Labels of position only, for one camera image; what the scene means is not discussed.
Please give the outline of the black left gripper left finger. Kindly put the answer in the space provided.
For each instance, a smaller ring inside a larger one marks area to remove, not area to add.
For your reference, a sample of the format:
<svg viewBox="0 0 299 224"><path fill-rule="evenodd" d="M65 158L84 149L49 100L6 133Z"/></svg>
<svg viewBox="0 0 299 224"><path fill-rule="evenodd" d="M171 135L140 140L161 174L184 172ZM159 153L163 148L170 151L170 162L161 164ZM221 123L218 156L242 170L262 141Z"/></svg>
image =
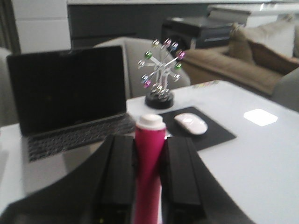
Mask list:
<svg viewBox="0 0 299 224"><path fill-rule="evenodd" d="M108 136L81 165L52 185L11 203L3 224L129 224L134 139Z"/></svg>

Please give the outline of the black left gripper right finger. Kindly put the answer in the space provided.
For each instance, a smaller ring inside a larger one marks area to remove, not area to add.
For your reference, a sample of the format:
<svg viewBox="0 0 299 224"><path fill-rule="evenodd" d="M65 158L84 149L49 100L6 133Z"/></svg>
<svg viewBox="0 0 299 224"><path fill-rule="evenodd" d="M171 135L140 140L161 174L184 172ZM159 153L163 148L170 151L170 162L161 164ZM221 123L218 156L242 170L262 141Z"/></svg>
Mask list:
<svg viewBox="0 0 299 224"><path fill-rule="evenodd" d="M163 223L253 223L207 169L190 138L168 138L161 162Z"/></svg>

